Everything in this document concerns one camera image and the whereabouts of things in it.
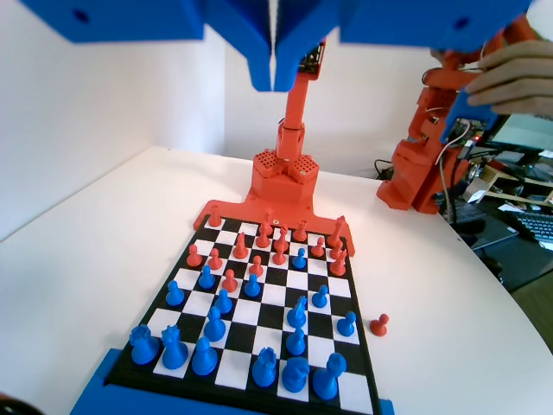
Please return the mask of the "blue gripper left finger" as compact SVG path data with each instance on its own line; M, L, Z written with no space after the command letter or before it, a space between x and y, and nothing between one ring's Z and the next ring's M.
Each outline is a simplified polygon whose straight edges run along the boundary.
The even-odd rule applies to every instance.
M271 90L270 5L268 1L207 1L207 24L247 60L252 86Z

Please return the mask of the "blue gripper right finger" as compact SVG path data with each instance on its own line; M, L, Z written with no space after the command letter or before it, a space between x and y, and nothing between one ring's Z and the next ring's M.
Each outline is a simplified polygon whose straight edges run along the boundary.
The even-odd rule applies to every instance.
M276 91L289 91L302 58L338 25L339 2L278 1L276 16Z

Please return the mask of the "person's hand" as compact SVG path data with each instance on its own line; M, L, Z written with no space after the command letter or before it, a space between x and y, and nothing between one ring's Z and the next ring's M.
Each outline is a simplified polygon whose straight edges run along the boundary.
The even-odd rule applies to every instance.
M552 43L522 41L478 64L482 73L466 87L467 103L498 114L552 115Z

